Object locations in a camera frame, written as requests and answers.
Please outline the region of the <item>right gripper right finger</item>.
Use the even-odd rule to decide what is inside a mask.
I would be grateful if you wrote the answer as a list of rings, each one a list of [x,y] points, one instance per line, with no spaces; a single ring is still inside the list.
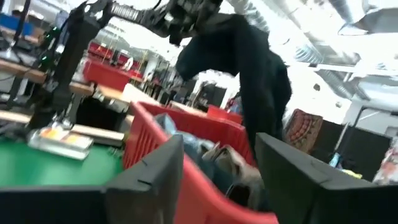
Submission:
[[[397,224],[397,186],[355,178],[266,133],[255,152],[280,224]]]

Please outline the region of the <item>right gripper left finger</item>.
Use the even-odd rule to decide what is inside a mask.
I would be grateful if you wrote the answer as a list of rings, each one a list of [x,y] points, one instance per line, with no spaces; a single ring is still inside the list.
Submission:
[[[183,158],[183,138],[174,135],[104,185],[3,189],[1,223],[172,224]]]

